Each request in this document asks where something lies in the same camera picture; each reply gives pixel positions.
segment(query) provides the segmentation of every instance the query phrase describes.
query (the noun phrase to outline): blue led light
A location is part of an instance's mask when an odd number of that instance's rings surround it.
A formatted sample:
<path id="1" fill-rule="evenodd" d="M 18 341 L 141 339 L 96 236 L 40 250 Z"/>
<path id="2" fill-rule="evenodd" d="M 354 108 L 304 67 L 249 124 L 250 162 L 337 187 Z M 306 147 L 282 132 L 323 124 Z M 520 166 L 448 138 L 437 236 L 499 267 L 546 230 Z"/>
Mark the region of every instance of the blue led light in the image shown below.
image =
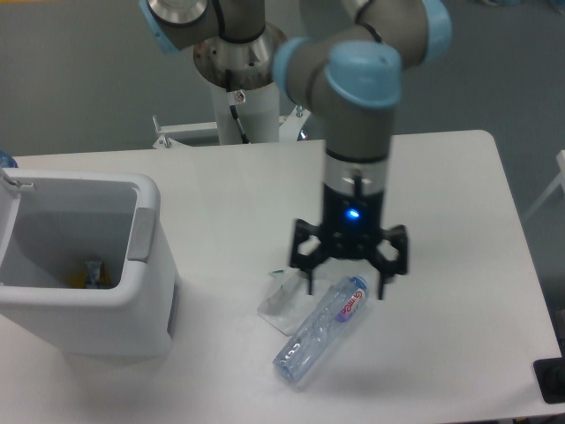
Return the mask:
<path id="1" fill-rule="evenodd" d="M 361 214 L 359 214 L 358 210 L 350 208 L 345 211 L 345 217 L 350 221 L 357 221 L 361 217 Z"/>

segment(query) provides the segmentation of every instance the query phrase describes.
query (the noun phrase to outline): plastic water bottle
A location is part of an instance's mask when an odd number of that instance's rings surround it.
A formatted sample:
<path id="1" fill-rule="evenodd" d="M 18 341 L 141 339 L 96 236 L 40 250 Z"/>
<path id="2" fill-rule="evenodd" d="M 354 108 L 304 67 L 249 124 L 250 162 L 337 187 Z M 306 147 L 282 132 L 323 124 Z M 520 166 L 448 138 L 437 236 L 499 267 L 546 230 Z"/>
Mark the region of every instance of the plastic water bottle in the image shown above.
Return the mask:
<path id="1" fill-rule="evenodd" d="M 366 291 L 366 282 L 360 276 L 345 277 L 329 288 L 273 360 L 283 377 L 291 382 L 299 382 L 304 377 L 366 303 Z"/>

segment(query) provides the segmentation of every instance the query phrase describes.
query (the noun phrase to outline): yellow item in bin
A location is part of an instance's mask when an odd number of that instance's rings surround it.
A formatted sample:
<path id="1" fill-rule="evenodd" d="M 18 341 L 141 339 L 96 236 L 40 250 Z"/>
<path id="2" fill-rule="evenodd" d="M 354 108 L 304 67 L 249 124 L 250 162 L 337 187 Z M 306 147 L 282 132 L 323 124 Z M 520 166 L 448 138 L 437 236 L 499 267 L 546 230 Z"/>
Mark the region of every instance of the yellow item in bin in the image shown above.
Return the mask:
<path id="1" fill-rule="evenodd" d="M 102 261 L 86 261 L 86 269 L 76 276 L 71 276 L 67 284 L 72 289 L 111 289 L 108 272 Z"/>

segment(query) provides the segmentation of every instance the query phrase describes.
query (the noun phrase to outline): black object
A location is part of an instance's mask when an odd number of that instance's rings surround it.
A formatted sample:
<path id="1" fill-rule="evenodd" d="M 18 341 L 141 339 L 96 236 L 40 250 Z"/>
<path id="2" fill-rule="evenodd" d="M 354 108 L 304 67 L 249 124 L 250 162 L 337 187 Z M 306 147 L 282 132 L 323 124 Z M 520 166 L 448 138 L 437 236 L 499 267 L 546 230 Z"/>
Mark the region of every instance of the black object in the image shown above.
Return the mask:
<path id="1" fill-rule="evenodd" d="M 226 93 L 231 92 L 231 77 L 232 72 L 231 70 L 226 70 Z M 251 144 L 249 139 L 247 138 L 247 134 L 245 134 L 245 129 L 243 124 L 241 123 L 241 119 L 239 119 L 239 114 L 237 113 L 237 108 L 235 104 L 230 105 L 230 113 L 233 120 L 236 121 L 237 130 L 239 131 L 239 137 L 241 138 L 241 144 Z"/>
<path id="2" fill-rule="evenodd" d="M 308 277 L 308 294 L 313 293 L 313 271 L 329 258 L 353 261 L 368 260 L 380 275 L 378 299 L 384 297 L 384 285 L 394 275 L 408 273 L 408 235 L 406 227 L 398 225 L 389 230 L 380 227 L 380 212 L 384 192 L 370 196 L 361 194 L 361 180 L 354 178 L 354 196 L 338 193 L 324 185 L 323 217 L 320 226 L 302 219 L 295 222 L 294 239 L 290 251 L 290 266 L 304 271 Z M 348 212 L 356 217 L 348 219 Z M 309 254 L 298 249 L 310 237 L 320 243 Z M 388 260 L 379 251 L 379 244 L 386 240 L 396 249 L 394 260 Z"/>
<path id="3" fill-rule="evenodd" d="M 536 360 L 533 369 L 547 404 L 565 403 L 565 358 Z"/>

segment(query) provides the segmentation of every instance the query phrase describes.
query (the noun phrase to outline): robotic arm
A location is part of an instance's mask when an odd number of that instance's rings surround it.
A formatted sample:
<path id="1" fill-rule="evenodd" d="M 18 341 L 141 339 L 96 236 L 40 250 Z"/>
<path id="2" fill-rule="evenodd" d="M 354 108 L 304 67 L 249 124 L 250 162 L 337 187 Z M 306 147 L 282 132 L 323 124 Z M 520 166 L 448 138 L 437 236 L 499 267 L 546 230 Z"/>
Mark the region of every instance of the robotic arm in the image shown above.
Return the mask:
<path id="1" fill-rule="evenodd" d="M 293 39 L 279 49 L 284 36 L 266 24 L 264 0 L 139 0 L 139 5 L 163 50 L 199 43 L 194 61 L 212 84 L 230 92 L 265 87 L 274 79 L 291 100 L 322 119 L 322 220 L 319 226 L 296 221 L 290 265 L 308 275 L 312 293 L 313 271 L 330 257 L 368 260 L 380 272 L 382 299 L 384 284 L 408 272 L 405 227 L 380 227 L 401 72 L 447 50 L 451 23 L 443 3 L 343 0 L 355 21 L 352 28 L 319 42 Z M 278 113 L 275 125 L 278 133 Z M 241 123 L 237 126 L 245 140 Z M 301 254 L 300 245 L 310 237 L 320 243 Z M 385 240 L 397 250 L 392 261 L 379 250 Z"/>
<path id="2" fill-rule="evenodd" d="M 348 4 L 360 6 L 349 8 L 353 28 L 322 42 L 291 40 L 275 60 L 279 88 L 321 117 L 326 130 L 322 221 L 296 221 L 290 266 L 308 275 L 312 293 L 313 270 L 328 258 L 368 260 L 380 272 L 382 299 L 390 277 L 408 272 L 405 227 L 380 227 L 401 70 L 442 54 L 451 24 L 439 0 Z M 320 243 L 301 254 L 312 236 Z M 379 250 L 383 240 L 397 250 L 392 261 Z"/>
<path id="3" fill-rule="evenodd" d="M 164 52 L 194 46 L 221 144 L 278 140 L 279 92 L 271 69 L 286 37 L 266 23 L 264 0 L 139 0 L 139 7 Z"/>

